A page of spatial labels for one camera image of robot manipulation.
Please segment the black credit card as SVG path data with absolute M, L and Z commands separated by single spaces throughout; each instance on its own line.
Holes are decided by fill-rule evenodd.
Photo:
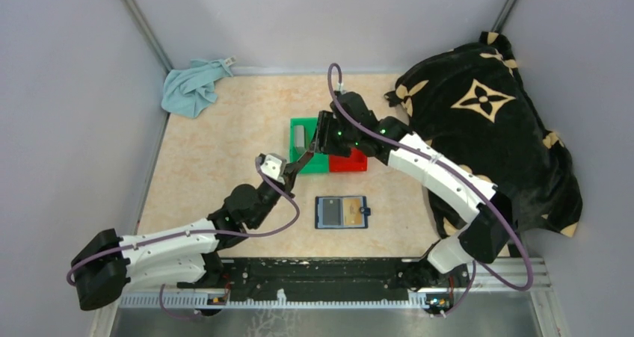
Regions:
M 340 226 L 342 224 L 342 200 L 338 197 L 321 199 L 321 224 Z

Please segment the navy blue card holder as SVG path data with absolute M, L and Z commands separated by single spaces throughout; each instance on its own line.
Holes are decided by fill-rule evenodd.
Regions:
M 371 213 L 366 196 L 315 198 L 316 229 L 367 229 Z

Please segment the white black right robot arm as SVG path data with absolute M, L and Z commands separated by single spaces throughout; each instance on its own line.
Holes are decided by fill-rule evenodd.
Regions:
M 442 285 L 451 270 L 470 262 L 495 261 L 511 236 L 510 201 L 497 186 L 467 173 L 429 146 L 395 117 L 378 120 L 361 95 L 332 95 L 329 111 L 320 111 L 313 139 L 317 152 L 348 157 L 353 149 L 415 179 L 456 212 L 463 226 L 423 255 L 421 276 Z

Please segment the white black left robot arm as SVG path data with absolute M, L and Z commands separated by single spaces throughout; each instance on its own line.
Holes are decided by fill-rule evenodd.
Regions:
M 133 288 L 219 285 L 224 267 L 218 251 L 276 235 L 298 220 L 294 216 L 279 228 L 257 232 L 281 198 L 298 207 L 292 189 L 314 155 L 307 150 L 292 163 L 275 154 L 259 155 L 255 166 L 262 183 L 236 186 L 217 211 L 193 223 L 145 235 L 118 235 L 115 229 L 97 233 L 72 259 L 66 275 L 81 310 L 105 307 Z

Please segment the gold VIP card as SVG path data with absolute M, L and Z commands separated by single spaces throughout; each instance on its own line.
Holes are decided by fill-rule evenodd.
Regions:
M 361 213 L 362 200 L 359 198 L 345 198 L 342 201 L 343 223 L 345 226 L 360 226 L 363 222 Z

